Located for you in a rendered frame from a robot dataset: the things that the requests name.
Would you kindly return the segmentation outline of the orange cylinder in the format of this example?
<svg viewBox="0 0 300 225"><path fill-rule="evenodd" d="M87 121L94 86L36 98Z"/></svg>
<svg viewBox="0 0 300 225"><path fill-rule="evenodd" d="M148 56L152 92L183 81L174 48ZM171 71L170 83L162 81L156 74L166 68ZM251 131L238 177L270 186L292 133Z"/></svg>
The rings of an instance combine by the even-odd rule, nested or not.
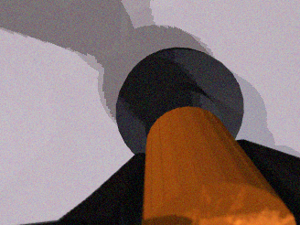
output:
<svg viewBox="0 0 300 225"><path fill-rule="evenodd" d="M145 149L142 225L296 225L222 121L199 107L159 117Z"/></svg>

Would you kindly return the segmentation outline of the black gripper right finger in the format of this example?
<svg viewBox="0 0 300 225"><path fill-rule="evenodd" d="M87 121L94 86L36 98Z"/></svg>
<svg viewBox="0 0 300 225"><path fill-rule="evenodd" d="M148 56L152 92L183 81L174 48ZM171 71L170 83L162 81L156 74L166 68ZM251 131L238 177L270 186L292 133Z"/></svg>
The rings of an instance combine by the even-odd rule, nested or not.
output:
<svg viewBox="0 0 300 225"><path fill-rule="evenodd" d="M300 157L244 139L236 141L300 225Z"/></svg>

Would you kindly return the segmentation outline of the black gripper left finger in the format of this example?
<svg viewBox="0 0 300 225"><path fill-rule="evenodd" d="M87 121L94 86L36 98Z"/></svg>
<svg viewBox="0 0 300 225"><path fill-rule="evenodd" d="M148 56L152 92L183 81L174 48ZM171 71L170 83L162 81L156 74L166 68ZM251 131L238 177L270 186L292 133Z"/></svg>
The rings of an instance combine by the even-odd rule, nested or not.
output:
<svg viewBox="0 0 300 225"><path fill-rule="evenodd" d="M58 220L22 225L142 225L145 153L135 154Z"/></svg>

